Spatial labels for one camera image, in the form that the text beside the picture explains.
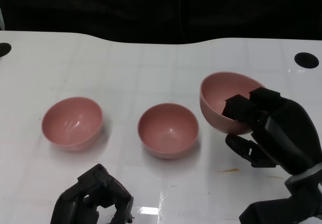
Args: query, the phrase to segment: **pink bowl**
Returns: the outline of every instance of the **pink bowl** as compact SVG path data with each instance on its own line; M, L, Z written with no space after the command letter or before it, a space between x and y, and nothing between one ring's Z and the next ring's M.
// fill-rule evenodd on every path
M174 159L193 149L199 124L189 109L174 103L162 103L143 113L137 131L151 154L163 159Z
M66 151L81 151L92 146L103 125L101 107L85 97L64 99L53 105L42 120L45 137Z
M222 115L225 100L240 94L249 98L252 90L264 87L256 80L243 74L217 72L207 76L200 87L200 108L207 122L224 133L245 134L250 128L243 123Z

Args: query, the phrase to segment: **black hole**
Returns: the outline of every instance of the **black hole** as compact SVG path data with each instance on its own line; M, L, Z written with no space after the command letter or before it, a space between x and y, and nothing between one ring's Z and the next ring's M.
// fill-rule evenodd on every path
M294 57L294 60L299 66L303 68L313 69L318 66L318 59L310 53L298 53Z

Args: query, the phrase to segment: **bowl rim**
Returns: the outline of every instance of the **bowl rim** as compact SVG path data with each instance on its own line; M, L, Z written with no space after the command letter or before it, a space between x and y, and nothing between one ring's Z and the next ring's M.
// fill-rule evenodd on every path
M200 84L200 98L202 99L202 101L207 105L207 107L209 108L209 109L211 109L211 111L213 111L214 113L216 113L216 114L218 114L219 116L221 116L221 117L223 117L224 119L226 119L226 120L229 120L229 121L231 121L231 122L235 122L235 120L232 120L231 118L229 118L229 117L226 117L226 116L224 116L224 115L222 115L221 113L218 113L217 111L215 111L209 104L208 104L208 102L206 101L206 99L204 98L204 96L203 96L203 93L202 93L202 86L203 86L203 84L204 84L204 82L206 81L206 79L208 79L209 77L212 77L213 75L215 75L215 74L220 74L220 73L229 73L229 74L238 74L238 75L240 75L240 76L243 76L243 77L246 77L246 78L248 78L248 79L250 79L250 80L252 80L252 81L254 81L254 82L257 82L259 85L261 85L263 88L266 88L262 83L260 83L260 82L258 82L257 80L255 80L255 79L253 79L253 78L251 78L251 77L249 77L249 76L246 76L246 75L244 75L244 74L240 74L240 73L237 73L237 72L232 72L232 71L218 71L218 72L215 72L215 73L212 73L212 74L210 74L210 75L208 75L208 76L206 76L203 80L202 80L202 82L201 82L201 84Z
M49 112L53 107L55 107L55 106L56 106L56 105L58 105L59 103L64 102L64 101L68 101L68 100L71 100L71 99L75 99L75 98L80 98L80 99L90 100L91 102L93 102L94 104L96 104L96 105L99 107L100 112L101 112L101 122L100 122L100 125L98 126L98 128L95 130L95 132L94 132L91 136L89 136L88 138L86 138L86 139L84 139L84 140L82 140L82 141L76 142L76 143L71 143L71 144L62 144L62 143L56 143L56 142L54 142L54 141L50 140L49 138L47 138L47 136L46 136L46 134L45 134L45 132L44 132L44 128L43 128L43 127L44 127L44 120L45 120L46 115L48 114L48 112ZM56 102L54 105L52 105L52 106L51 106L51 107L46 111L46 113L45 113L45 115L43 116L42 121L41 121L41 131L42 131L43 135L45 136L45 138L46 138L48 141L50 141L50 142L52 142L52 143L54 143L54 144L56 144L56 145L62 145L62 146L68 146L68 147L70 147L70 146L76 146L76 145L82 144L83 142L85 142L85 141L87 141L87 140L91 139L95 134L97 134L97 132L98 132L98 131L100 131L100 130L101 130L102 125L103 125L103 111L102 111L101 106L100 106L96 101L94 101L94 100L92 100L92 99L90 99L90 98L88 98L88 97L68 97L68 98L65 98L65 99L63 99L63 100L60 100L60 101Z
M188 112L190 112L190 113L192 114L192 116L194 117L194 119L195 119L195 120L196 120L196 122L197 122L197 133L196 133L196 136L194 137L194 139L193 139L193 141L191 142L191 144L190 144L190 145L188 145L187 147L185 147L184 149L182 149L182 150L180 150L180 151L172 152L172 153L165 153L165 152L156 151L156 150L154 150L153 148L149 147L149 146L148 146L148 145L143 141L143 139L141 138L141 135L140 135L140 133L139 133L139 126L140 126L140 122L141 122L142 117L143 117L143 116L144 116L144 115L145 115L149 110L151 110L152 108L155 108L155 107L158 107L158 106L161 106L161 105L174 105L174 106L182 107L182 108L184 108L184 109L188 110ZM152 106L152 107L148 108L147 110L145 110L145 112L143 112L143 114L141 115L141 117L140 117L140 119L139 119L139 121L138 121L138 123L137 123L137 135L139 136L139 138L140 138L141 142L143 143L143 145L144 145L146 148L148 148L149 150L151 150L152 152L157 153L157 154L161 154L161 155L173 155L173 154L177 154L177 153L182 153L182 152L184 152L184 151L187 151L189 148L193 147L193 145L196 143L197 138L198 138L198 136L199 136L199 122L198 122L198 119L197 119L196 115L195 115L195 114L194 114L190 109L188 109L187 107L182 106L182 105L177 104L177 103L164 102L164 103L156 104L156 105L154 105L154 106Z

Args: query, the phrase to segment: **table surface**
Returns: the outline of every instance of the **table surface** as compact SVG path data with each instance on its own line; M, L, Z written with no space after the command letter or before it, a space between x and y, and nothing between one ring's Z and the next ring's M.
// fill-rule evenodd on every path
M1 223L50 223L58 196L97 163L134 196L134 224L236 224L249 204L288 197L285 171L252 168L202 116L200 83L216 71L246 74L297 101L322 134L322 66L304 69L294 62L299 52L321 60L321 41L150 45L0 31L0 42L13 47L0 58ZM46 110L72 96L94 99L104 113L101 138L82 153L56 149L41 132ZM137 136L141 114L163 102L182 104L198 118L200 147L184 159L154 158ZM98 223L106 224L115 208L99 211Z

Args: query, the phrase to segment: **orange stain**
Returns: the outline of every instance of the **orange stain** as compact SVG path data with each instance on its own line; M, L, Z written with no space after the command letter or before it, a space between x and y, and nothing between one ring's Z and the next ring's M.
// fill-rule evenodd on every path
M225 171L217 171L217 172L218 172L218 173L226 173L226 172L235 172L235 171L239 171L239 168L230 169L230 170L225 170Z

